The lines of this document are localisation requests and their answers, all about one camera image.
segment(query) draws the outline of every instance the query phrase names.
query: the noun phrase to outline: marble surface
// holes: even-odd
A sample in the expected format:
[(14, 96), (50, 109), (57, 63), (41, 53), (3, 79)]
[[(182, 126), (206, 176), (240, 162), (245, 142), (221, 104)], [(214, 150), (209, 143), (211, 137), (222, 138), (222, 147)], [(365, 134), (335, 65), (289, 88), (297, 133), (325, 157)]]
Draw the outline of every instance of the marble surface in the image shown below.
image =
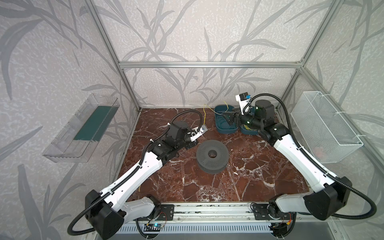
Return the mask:
[[(150, 138), (161, 134), (172, 117), (185, 109), (143, 109), (120, 174), (124, 174), (140, 158), (142, 149)], [(159, 171), (152, 174), (128, 199), (137, 200), (152, 194), (161, 202), (199, 201), (267, 201), (286, 193), (308, 191), (307, 184), (295, 167), (276, 149), (259, 136), (219, 134), (214, 113), (206, 109), (205, 124), (209, 128), (199, 142), (215, 139), (229, 150), (227, 168), (219, 174), (208, 174), (196, 161), (197, 147), (179, 152)], [(197, 114), (188, 113), (178, 120), (187, 121), (192, 127), (199, 123)]]

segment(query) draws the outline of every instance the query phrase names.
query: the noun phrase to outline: gray spool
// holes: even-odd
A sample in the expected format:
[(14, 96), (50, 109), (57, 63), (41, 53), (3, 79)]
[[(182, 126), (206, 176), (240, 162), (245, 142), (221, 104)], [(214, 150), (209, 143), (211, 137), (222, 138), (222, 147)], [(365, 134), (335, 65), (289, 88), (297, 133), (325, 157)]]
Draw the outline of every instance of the gray spool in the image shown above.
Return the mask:
[(217, 174), (227, 167), (229, 151), (222, 142), (207, 140), (197, 148), (196, 158), (204, 172)]

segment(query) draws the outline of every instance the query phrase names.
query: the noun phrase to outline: wall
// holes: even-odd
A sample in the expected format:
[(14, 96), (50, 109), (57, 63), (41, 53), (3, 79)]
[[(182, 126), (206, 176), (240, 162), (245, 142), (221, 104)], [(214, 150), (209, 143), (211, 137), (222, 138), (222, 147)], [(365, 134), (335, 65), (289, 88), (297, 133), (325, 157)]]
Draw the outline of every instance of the wall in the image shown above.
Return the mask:
[[(344, 1), (306, 68), (349, 114), (367, 138), (384, 153), (384, 1)], [(368, 220), (343, 220), (351, 240), (382, 239), (384, 235), (384, 177), (362, 149), (338, 163), (325, 166), (347, 176), (353, 186), (377, 204)], [(339, 213), (358, 215), (369, 205), (351, 194)]]
[[(331, 0), (94, 2), (120, 61), (299, 61)], [(281, 95), (293, 73), (216, 68), (125, 71), (136, 98), (147, 107), (215, 106), (245, 91)]]
[[(5, 0), (0, 15), (0, 239), (79, 238), (66, 228), (114, 177), (137, 112), (82, 1)], [(90, 93), (121, 104), (91, 159), (43, 157)]]

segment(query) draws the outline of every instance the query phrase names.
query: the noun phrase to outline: white wire mesh basket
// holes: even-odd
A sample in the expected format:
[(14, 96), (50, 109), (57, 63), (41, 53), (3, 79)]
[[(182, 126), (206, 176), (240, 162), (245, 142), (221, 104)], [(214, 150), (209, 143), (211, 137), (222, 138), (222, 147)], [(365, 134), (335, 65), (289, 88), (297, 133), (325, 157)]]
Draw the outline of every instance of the white wire mesh basket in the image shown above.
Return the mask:
[(321, 163), (339, 162), (363, 145), (340, 112), (319, 91), (303, 92), (291, 116), (312, 155)]

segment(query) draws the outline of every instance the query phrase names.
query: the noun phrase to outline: transparent acrylic bin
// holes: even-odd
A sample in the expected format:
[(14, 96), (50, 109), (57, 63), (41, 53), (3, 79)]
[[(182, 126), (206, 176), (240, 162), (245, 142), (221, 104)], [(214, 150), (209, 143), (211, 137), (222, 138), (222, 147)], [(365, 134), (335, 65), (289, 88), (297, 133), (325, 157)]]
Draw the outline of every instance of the transparent acrylic bin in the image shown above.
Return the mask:
[[(99, 144), (101, 136), (105, 133), (120, 106), (117, 100), (116, 97), (91, 94), (57, 137), (44, 150), (43, 156), (53, 162), (88, 162)], [(92, 124), (87, 120), (99, 106), (109, 108), (104, 108), (102, 117), (95, 118), (96, 123), (88, 128), (88, 132), (79, 136), (81, 134), (80, 130), (86, 123)]]
[(339, 162), (363, 146), (341, 113), (319, 91), (303, 92), (291, 116), (321, 163)]

